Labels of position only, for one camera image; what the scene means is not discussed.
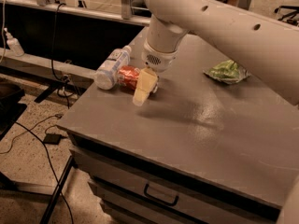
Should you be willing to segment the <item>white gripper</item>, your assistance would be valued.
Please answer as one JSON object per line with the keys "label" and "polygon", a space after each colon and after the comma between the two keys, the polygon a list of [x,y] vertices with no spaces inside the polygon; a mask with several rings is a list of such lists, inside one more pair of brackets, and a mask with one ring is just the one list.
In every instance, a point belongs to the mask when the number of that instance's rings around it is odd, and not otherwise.
{"label": "white gripper", "polygon": [[133,96],[135,105],[142,106],[145,103],[158,82],[155,72],[160,73],[167,70],[176,59],[177,53],[176,50],[170,53],[160,52],[152,48],[148,41],[144,42],[141,59],[147,68],[141,69],[139,73]]}

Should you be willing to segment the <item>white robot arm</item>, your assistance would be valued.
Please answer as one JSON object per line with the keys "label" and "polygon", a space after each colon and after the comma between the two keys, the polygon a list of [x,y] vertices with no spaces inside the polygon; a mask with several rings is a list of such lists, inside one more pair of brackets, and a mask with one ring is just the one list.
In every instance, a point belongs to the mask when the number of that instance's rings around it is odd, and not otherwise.
{"label": "white robot arm", "polygon": [[278,206],[278,224],[299,224],[297,28],[215,0],[145,0],[151,13],[142,58],[156,72],[193,32],[253,74],[230,91],[199,84],[183,57],[175,118],[188,122],[160,135],[174,142],[171,163],[210,185]]}

